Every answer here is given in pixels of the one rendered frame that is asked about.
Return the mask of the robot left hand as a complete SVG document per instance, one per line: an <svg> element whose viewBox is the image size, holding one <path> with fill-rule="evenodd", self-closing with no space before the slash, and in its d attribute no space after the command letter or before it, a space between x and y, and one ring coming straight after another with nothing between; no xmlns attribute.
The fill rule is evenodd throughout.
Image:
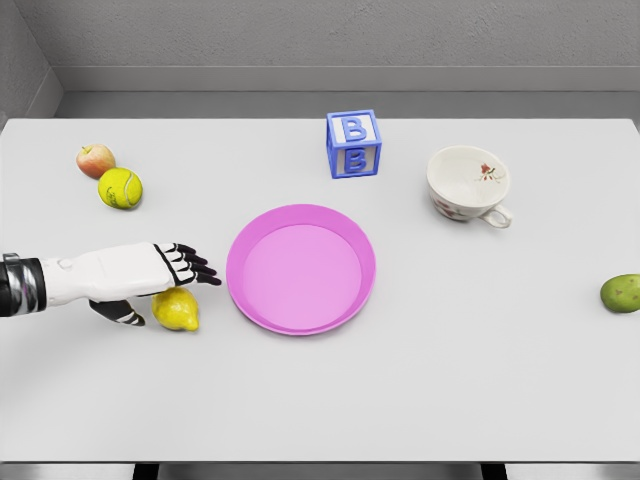
<svg viewBox="0 0 640 480"><path fill-rule="evenodd" d="M131 297L162 293L192 283L219 286L222 281L196 250L180 243L142 242L96 250L74 260L92 310L121 324L143 326Z"/></svg>

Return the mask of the yellow lemon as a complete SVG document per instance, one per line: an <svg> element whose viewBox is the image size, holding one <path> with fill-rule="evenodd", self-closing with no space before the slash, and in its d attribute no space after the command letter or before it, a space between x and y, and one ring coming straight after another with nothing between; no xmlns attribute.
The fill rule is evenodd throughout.
<svg viewBox="0 0 640 480"><path fill-rule="evenodd" d="M194 332L199 328L199 305L186 288L173 287L153 295L151 310L160 325L169 330Z"/></svg>

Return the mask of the pink round plate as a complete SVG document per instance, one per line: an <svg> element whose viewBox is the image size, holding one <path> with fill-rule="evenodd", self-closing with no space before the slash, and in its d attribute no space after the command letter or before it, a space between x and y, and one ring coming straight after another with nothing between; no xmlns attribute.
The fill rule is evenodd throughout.
<svg viewBox="0 0 640 480"><path fill-rule="evenodd" d="M236 236L226 283L237 308L274 333L308 336L348 322L376 279L373 246L346 215L319 205L269 210Z"/></svg>

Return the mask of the yellow tennis ball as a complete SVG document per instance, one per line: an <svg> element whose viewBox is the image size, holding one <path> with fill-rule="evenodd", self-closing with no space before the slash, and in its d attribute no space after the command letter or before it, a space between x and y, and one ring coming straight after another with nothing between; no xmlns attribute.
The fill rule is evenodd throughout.
<svg viewBox="0 0 640 480"><path fill-rule="evenodd" d="M115 167L107 170L99 179L98 194L105 205L128 210L141 201L143 185L135 172Z"/></svg>

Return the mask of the red-yellow apple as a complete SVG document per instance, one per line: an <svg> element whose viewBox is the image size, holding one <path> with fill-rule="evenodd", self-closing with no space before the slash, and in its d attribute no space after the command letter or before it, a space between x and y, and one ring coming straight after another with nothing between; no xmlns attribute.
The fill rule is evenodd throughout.
<svg viewBox="0 0 640 480"><path fill-rule="evenodd" d="M104 144L82 146L76 155L76 164L82 173L99 180L108 170L116 167L113 152Z"/></svg>

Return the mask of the blue letter B block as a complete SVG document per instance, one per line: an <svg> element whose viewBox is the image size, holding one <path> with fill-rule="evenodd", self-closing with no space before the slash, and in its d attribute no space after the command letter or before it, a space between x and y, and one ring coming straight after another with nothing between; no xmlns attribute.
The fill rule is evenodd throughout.
<svg viewBox="0 0 640 480"><path fill-rule="evenodd" d="M326 115L326 150L333 179L378 173L382 138L373 110Z"/></svg>

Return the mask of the white floral teacup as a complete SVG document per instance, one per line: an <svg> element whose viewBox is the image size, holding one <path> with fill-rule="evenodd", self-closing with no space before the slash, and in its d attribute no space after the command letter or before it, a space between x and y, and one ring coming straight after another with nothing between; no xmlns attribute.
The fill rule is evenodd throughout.
<svg viewBox="0 0 640 480"><path fill-rule="evenodd" d="M499 229L511 226L513 216L502 205L511 175L493 153L466 145L443 148L427 162L426 181L441 215L455 221L480 219Z"/></svg>

